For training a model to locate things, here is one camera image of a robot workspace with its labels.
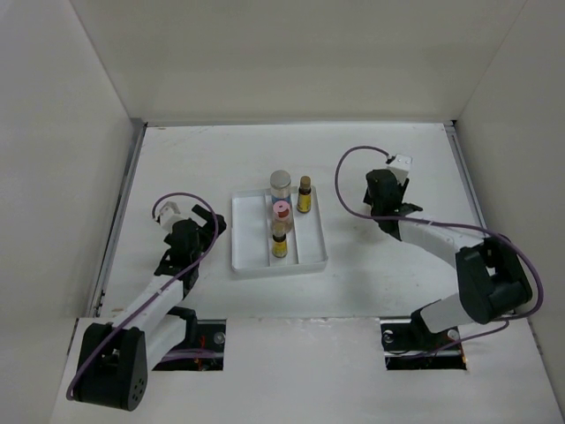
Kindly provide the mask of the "pink cap spice bottle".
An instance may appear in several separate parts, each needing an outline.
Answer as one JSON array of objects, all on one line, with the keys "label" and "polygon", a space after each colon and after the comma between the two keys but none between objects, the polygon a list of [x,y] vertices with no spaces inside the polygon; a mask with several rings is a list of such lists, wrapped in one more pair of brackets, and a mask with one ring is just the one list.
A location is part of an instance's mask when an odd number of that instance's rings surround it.
[{"label": "pink cap spice bottle", "polygon": [[273,204],[272,227],[280,224],[284,227],[286,233],[292,230],[292,214],[291,206],[285,200],[276,201]]}]

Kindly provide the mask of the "gold cap yellow bottle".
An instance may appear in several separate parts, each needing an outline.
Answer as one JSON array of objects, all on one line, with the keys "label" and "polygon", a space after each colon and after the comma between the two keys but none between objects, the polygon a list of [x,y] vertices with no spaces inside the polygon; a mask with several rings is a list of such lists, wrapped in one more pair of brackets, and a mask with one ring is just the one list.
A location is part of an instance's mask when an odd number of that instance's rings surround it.
[{"label": "gold cap yellow bottle", "polygon": [[299,181],[297,210],[300,213],[308,213],[311,210],[311,179],[303,176]]},{"label": "gold cap yellow bottle", "polygon": [[284,258],[288,254],[287,233],[284,223],[275,223],[272,229],[272,254],[276,258]]}]

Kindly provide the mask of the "silver lid blue label jar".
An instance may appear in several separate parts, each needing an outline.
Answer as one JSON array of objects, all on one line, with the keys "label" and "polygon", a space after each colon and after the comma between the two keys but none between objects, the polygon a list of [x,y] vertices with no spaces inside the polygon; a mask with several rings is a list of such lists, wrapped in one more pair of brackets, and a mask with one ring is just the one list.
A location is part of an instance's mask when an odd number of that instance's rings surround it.
[{"label": "silver lid blue label jar", "polygon": [[270,192],[273,204],[278,201],[290,203],[291,176],[286,170],[276,170],[270,176]]}]

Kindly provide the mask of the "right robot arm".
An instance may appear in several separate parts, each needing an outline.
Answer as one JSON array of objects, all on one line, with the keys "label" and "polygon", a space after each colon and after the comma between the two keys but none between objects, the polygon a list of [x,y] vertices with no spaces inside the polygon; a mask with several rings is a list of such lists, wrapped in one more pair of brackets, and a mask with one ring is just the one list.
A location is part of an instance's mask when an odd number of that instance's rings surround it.
[{"label": "right robot arm", "polygon": [[426,250],[456,272],[456,293],[417,309],[408,322],[385,325],[387,351],[429,354],[450,347],[448,333],[457,326],[488,324],[532,299],[531,285],[508,241],[429,223],[421,207],[404,202],[407,184],[392,170],[372,170],[365,179],[364,202],[380,229]]}]

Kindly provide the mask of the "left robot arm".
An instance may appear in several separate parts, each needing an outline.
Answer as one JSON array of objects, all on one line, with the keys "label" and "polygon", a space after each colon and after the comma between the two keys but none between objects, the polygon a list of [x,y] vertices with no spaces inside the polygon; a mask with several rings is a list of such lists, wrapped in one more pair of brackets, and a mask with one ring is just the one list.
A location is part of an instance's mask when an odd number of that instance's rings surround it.
[{"label": "left robot arm", "polygon": [[225,323],[201,321],[181,304],[226,223],[203,200],[192,212],[194,218],[182,217],[173,202],[153,209],[167,249],[147,288],[118,317],[85,330],[68,400],[133,411],[155,369],[222,369]]}]

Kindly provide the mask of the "white divided plastic tray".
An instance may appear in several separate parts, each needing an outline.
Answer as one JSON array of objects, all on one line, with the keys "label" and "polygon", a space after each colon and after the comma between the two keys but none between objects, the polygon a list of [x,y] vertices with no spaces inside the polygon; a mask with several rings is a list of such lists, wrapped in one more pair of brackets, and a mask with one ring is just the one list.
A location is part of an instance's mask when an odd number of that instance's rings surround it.
[{"label": "white divided plastic tray", "polygon": [[231,267],[246,278],[292,276],[319,272],[328,263],[317,191],[311,208],[296,210],[298,189],[291,188],[290,228],[275,222],[269,189],[235,192],[231,196]]}]

